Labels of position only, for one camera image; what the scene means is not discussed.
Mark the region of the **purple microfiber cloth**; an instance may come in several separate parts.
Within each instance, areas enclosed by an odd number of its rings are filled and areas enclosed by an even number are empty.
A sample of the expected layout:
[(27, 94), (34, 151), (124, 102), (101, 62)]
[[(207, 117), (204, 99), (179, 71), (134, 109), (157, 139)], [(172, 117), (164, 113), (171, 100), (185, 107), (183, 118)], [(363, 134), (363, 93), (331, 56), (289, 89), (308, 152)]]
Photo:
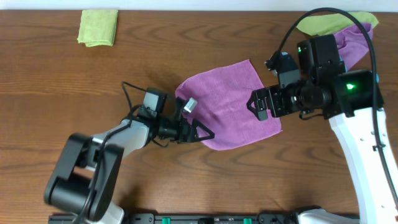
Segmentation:
[(246, 106), (254, 90), (263, 88), (250, 60), (199, 73), (181, 83), (175, 96), (193, 98), (197, 105), (186, 115), (214, 132), (203, 144), (216, 151), (245, 146), (282, 132), (280, 119), (259, 121)]

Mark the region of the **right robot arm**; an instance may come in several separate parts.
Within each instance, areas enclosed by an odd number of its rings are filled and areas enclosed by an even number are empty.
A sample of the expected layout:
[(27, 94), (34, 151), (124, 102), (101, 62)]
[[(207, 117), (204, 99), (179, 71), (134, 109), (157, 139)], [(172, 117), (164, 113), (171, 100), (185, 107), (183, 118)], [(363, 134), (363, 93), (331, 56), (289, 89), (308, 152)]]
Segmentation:
[(347, 71), (333, 35), (298, 43), (298, 59), (279, 53), (278, 84), (254, 90), (247, 108), (257, 119), (298, 113), (322, 116), (341, 144), (359, 205), (348, 218), (313, 208), (297, 223), (396, 223), (397, 164), (389, 144), (383, 99), (368, 70)]

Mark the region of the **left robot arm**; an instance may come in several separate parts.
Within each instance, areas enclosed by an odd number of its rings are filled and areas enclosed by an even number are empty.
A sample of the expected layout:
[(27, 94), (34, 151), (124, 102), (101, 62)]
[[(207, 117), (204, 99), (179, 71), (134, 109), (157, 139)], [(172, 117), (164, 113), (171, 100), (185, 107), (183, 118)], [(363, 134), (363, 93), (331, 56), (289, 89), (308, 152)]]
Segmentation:
[(71, 213), (72, 223), (122, 223), (124, 210), (112, 201), (121, 161), (156, 138), (177, 144), (213, 139), (215, 134), (185, 113), (196, 106), (193, 98), (176, 98), (173, 116), (162, 115), (164, 99), (133, 106), (113, 129), (67, 139), (44, 191), (44, 202)]

